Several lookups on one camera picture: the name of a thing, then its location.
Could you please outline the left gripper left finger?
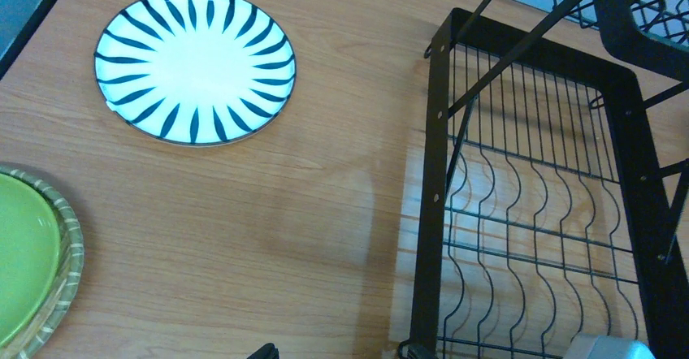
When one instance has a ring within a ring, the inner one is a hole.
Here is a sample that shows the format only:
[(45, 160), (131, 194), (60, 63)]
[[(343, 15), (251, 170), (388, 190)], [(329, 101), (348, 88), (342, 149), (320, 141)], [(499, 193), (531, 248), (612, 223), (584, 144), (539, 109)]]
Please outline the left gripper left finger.
[(264, 344), (261, 348), (250, 354), (247, 359), (279, 359), (280, 353), (273, 343)]

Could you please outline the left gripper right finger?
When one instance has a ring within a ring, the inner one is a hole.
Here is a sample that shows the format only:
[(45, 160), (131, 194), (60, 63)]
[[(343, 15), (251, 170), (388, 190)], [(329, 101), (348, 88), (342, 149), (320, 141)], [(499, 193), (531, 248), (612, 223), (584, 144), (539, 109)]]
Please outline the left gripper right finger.
[(399, 344), (400, 359), (436, 359), (436, 355), (418, 343), (403, 341)]

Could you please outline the black wire dish rack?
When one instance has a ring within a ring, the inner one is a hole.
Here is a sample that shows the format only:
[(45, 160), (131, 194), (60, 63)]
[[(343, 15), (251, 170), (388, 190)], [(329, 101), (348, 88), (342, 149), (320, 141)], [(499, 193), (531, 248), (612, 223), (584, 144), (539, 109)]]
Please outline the black wire dish rack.
[(409, 337), (435, 358), (685, 358), (688, 0), (482, 0), (430, 62)]

